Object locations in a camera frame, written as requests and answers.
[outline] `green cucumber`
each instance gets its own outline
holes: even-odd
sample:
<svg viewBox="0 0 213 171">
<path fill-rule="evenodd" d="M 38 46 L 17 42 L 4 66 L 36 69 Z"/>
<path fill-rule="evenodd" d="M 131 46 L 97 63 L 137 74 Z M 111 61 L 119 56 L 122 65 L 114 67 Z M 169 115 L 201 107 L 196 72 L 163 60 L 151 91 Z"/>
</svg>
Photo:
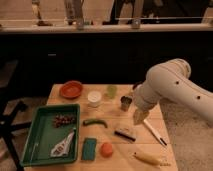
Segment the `green cucumber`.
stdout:
<svg viewBox="0 0 213 171">
<path fill-rule="evenodd" d="M 108 127 L 107 123 L 105 120 L 102 119 L 96 119 L 96 118 L 92 118 L 92 119 L 85 119 L 83 121 L 83 125 L 87 126 L 87 125 L 91 125 L 91 124 L 103 124 L 105 128 Z"/>
</svg>

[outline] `food item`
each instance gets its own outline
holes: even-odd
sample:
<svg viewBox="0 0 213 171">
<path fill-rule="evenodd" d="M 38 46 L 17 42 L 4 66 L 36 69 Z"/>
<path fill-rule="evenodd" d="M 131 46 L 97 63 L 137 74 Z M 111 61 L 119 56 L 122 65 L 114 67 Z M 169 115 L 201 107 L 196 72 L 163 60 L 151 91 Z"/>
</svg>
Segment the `food item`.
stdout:
<svg viewBox="0 0 213 171">
<path fill-rule="evenodd" d="M 103 124 L 105 128 L 108 127 L 106 121 L 102 119 L 92 118 L 92 119 L 86 119 L 83 121 L 84 126 L 91 125 L 91 124 Z"/>
<path fill-rule="evenodd" d="M 151 165 L 170 166 L 169 163 L 162 162 L 158 160 L 156 157 L 144 152 L 137 152 L 137 153 L 135 152 L 134 157 Z"/>
<path fill-rule="evenodd" d="M 62 125 L 68 125 L 75 122 L 75 117 L 73 115 L 56 115 L 53 118 L 53 126 L 58 128 Z"/>
<path fill-rule="evenodd" d="M 112 145 L 109 142 L 105 142 L 101 145 L 100 153 L 103 157 L 110 157 L 113 154 Z"/>
</svg>

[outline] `green plastic tray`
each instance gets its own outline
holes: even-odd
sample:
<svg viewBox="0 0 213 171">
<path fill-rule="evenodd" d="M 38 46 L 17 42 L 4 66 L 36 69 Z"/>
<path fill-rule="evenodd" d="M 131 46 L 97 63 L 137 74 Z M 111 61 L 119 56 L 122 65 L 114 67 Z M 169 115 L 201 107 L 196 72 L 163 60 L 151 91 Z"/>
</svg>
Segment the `green plastic tray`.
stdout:
<svg viewBox="0 0 213 171">
<path fill-rule="evenodd" d="M 75 123 L 54 128 L 53 118 L 58 115 L 75 115 Z M 73 163 L 78 154 L 80 106 L 78 104 L 41 106 L 35 110 L 35 116 L 29 130 L 22 154 L 21 165 L 42 166 Z M 50 157 L 51 149 L 63 140 L 75 128 L 68 156 Z"/>
</svg>

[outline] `wooden table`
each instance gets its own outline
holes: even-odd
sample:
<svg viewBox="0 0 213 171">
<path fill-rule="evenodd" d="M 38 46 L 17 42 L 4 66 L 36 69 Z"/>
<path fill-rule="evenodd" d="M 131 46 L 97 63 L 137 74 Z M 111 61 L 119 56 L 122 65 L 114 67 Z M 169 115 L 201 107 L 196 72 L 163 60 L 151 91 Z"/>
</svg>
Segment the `wooden table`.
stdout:
<svg viewBox="0 0 213 171">
<path fill-rule="evenodd" d="M 176 171 L 178 170 L 169 136 L 160 110 L 157 105 L 150 111 L 147 120 L 156 128 L 168 143 L 167 147 L 163 147 L 143 125 L 133 125 L 133 113 L 136 109 L 134 104 L 131 104 L 129 110 L 124 112 L 120 109 L 120 98 L 131 91 L 132 85 L 117 85 L 117 94 L 114 99 L 108 98 L 106 94 L 107 85 L 83 85 L 82 95 L 76 99 L 69 100 L 59 95 L 59 89 L 62 84 L 55 84 L 52 87 L 47 105 L 56 104 L 80 104 L 80 128 L 79 128 L 79 146 L 78 159 L 72 164 L 53 165 L 42 167 L 26 167 L 27 171 L 58 171 L 58 170 L 85 170 L 85 171 Z M 89 91 L 97 90 L 102 93 L 102 101 L 99 107 L 92 108 L 88 105 L 87 95 Z M 90 126 L 82 126 L 82 121 L 88 118 L 104 119 L 108 128 L 100 124 Z M 114 135 L 114 127 L 118 123 L 124 123 L 134 127 L 137 133 L 136 141 L 131 143 L 119 136 Z M 95 161 L 81 161 L 82 144 L 85 137 L 97 138 L 96 158 Z M 111 142 L 114 153 L 110 158 L 104 158 L 99 153 L 99 148 L 103 142 Z M 143 151 L 159 158 L 166 159 L 171 166 L 152 166 L 144 163 L 133 157 L 134 152 Z"/>
</svg>

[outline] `orange plate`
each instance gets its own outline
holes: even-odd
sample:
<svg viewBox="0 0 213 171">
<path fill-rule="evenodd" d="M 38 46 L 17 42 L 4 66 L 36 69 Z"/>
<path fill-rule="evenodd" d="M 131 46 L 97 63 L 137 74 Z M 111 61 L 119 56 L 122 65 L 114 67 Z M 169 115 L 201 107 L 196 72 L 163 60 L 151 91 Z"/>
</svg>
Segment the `orange plate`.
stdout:
<svg viewBox="0 0 213 171">
<path fill-rule="evenodd" d="M 79 81 L 68 81 L 60 88 L 60 95 L 65 98 L 75 98 L 81 95 L 83 85 Z"/>
</svg>

